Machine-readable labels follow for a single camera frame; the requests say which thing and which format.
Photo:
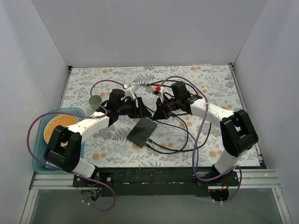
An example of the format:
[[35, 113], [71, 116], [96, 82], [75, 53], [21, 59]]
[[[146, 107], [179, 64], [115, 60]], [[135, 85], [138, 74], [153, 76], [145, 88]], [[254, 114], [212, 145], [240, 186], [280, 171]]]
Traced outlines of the black network switch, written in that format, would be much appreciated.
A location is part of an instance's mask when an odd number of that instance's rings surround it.
[[127, 140], [142, 148], [156, 129], [157, 124], [148, 118], [140, 119], [127, 136]]

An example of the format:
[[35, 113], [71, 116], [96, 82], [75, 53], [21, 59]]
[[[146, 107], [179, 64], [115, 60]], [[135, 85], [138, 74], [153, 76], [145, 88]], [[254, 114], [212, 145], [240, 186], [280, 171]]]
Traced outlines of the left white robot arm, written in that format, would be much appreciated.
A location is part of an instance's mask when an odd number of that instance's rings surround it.
[[47, 144], [44, 159], [67, 173], [83, 176], [83, 181], [90, 187], [99, 183], [99, 174], [95, 166], [81, 158], [81, 145], [96, 132], [110, 127], [119, 116], [127, 115], [131, 119], [151, 116], [141, 97], [113, 89], [109, 100], [100, 105], [90, 118], [74, 125], [54, 128]]

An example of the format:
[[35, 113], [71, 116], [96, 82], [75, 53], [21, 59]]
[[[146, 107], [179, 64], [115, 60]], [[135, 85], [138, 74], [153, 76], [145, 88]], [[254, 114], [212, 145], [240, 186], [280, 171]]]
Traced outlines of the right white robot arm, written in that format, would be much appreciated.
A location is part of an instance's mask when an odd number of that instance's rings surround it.
[[220, 128], [224, 146], [221, 156], [208, 176], [200, 177], [196, 170], [193, 170], [193, 175], [202, 182], [213, 182], [219, 186], [224, 184], [228, 180], [228, 173], [237, 168], [242, 155], [258, 142], [258, 135], [248, 113], [245, 110], [233, 112], [210, 104], [204, 93], [200, 91], [192, 95], [182, 81], [172, 84], [171, 90], [173, 97], [166, 98], [162, 86], [154, 89], [153, 93], [159, 97], [153, 120], [168, 119], [172, 111], [182, 110], [201, 117], [203, 123], [208, 121]]

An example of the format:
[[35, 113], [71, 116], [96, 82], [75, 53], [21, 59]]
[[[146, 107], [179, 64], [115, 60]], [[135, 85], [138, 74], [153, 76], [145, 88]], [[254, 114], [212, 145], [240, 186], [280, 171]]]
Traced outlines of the floral table mat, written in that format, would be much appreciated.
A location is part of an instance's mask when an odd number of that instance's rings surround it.
[[[62, 106], [80, 108], [91, 115], [93, 110], [88, 103], [91, 94], [107, 100], [112, 89], [127, 84], [135, 85], [136, 95], [148, 108], [155, 110], [157, 98], [152, 93], [153, 84], [167, 77], [190, 80], [211, 104], [232, 111], [242, 109], [234, 77], [227, 65], [74, 68]], [[137, 120], [121, 116], [111, 127], [85, 141], [84, 159], [98, 167], [189, 167], [194, 138], [198, 138], [199, 166], [213, 165], [224, 150], [220, 129], [203, 123], [199, 117], [182, 111], [178, 114], [178, 118], [158, 123], [151, 142], [142, 148], [127, 140]]]

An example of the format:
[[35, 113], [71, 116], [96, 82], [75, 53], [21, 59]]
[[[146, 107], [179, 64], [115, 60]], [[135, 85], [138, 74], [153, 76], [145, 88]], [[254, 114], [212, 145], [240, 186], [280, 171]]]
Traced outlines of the green cup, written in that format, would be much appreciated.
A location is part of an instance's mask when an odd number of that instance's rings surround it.
[[100, 95], [93, 95], [89, 98], [88, 103], [93, 111], [96, 111], [99, 108], [99, 105], [103, 102], [103, 99]]

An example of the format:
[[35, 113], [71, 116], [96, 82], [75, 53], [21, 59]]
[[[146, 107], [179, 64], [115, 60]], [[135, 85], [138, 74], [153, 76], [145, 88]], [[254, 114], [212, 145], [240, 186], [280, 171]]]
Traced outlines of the orange woven plate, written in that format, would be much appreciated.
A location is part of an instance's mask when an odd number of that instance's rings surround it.
[[57, 126], [67, 127], [70, 125], [74, 125], [78, 122], [79, 119], [75, 116], [65, 115], [65, 114], [55, 116], [47, 123], [44, 129], [44, 140], [46, 141], [46, 143], [49, 142], [55, 127]]

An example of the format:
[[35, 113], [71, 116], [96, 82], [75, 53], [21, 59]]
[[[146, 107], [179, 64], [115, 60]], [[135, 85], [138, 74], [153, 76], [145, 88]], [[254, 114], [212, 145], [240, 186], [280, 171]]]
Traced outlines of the teal plastic tray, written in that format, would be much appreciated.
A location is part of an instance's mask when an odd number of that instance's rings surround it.
[[[82, 121], [83, 118], [78, 117], [78, 115], [85, 115], [85, 112], [83, 110], [81, 110], [79, 108], [76, 108], [76, 107], [60, 108], [60, 109], [53, 110], [51, 112], [66, 112], [66, 113], [75, 114], [79, 121]], [[44, 159], [43, 155], [44, 155], [45, 149], [47, 147], [47, 143], [44, 139], [44, 130], [45, 130], [47, 124], [53, 118], [55, 118], [58, 115], [60, 115], [60, 113], [49, 114], [49, 115], [46, 115], [46, 116], [44, 116], [40, 119], [33, 154], [39, 160], [41, 160], [45, 163], [47, 161]], [[32, 160], [32, 167], [35, 170], [35, 172], [39, 173], [39, 174], [59, 174], [59, 173], [63, 173], [63, 171], [45, 166], [44, 164], [41, 164], [40, 162], [38, 162], [35, 159]]]

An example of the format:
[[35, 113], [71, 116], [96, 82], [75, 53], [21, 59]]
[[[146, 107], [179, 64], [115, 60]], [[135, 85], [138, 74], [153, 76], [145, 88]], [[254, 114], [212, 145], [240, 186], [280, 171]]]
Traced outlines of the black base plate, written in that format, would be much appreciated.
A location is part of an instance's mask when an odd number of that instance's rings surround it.
[[117, 196], [198, 196], [208, 197], [209, 188], [223, 184], [236, 187], [237, 172], [212, 182], [202, 182], [193, 176], [190, 167], [168, 168], [97, 168], [92, 179], [103, 182], [114, 190], [101, 188], [102, 197]]

